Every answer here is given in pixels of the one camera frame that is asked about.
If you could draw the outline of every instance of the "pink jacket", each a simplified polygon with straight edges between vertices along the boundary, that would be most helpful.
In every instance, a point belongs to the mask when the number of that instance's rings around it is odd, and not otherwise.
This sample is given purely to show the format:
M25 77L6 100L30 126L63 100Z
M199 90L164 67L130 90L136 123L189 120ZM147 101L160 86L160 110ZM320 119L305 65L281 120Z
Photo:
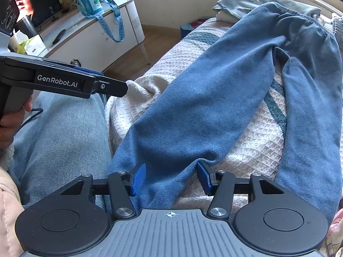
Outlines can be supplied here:
M0 256L19 257L23 250L14 231L19 214L24 210L18 189L10 175L3 169L8 167L13 150L0 150Z

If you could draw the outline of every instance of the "wooden floor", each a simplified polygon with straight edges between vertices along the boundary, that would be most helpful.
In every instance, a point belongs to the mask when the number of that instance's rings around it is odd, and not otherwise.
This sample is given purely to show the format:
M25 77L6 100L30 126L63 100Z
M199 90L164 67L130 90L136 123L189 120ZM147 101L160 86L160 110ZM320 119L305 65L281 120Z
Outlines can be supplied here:
M105 75L117 80L135 80L149 70L166 52L180 41L180 30L143 25L143 42L151 64L148 65L139 47L116 60L105 71Z

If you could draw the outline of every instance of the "gray ribbed plate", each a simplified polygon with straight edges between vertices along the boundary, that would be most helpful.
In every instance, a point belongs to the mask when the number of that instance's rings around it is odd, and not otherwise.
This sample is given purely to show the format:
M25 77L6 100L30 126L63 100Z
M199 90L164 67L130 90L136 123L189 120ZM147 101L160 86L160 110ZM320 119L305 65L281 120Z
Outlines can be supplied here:
M22 257L34 257L24 253ZM118 221L97 246L74 257L263 257L243 244L229 225L201 210L142 210ZM304 255L321 257L319 252Z

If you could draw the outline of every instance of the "person's hand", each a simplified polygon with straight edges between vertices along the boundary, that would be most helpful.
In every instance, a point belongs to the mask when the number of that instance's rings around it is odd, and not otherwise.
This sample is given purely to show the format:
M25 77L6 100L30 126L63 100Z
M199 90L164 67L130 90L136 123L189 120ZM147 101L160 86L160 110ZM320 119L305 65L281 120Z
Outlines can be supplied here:
M6 149L12 144L13 137L24 120L25 110L27 112L32 110L32 98L29 98L18 112L2 116L0 121L2 126L0 127L0 149Z

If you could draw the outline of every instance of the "black cylinder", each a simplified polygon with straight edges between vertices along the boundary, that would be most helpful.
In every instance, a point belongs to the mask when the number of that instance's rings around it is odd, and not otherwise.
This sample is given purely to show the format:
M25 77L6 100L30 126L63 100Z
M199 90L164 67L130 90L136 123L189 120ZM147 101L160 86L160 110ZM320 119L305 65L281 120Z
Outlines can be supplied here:
M27 35L30 38L38 35L35 26L32 24L30 20L30 16L25 16L23 19L21 19L16 26L14 27L15 31L18 32L19 30Z

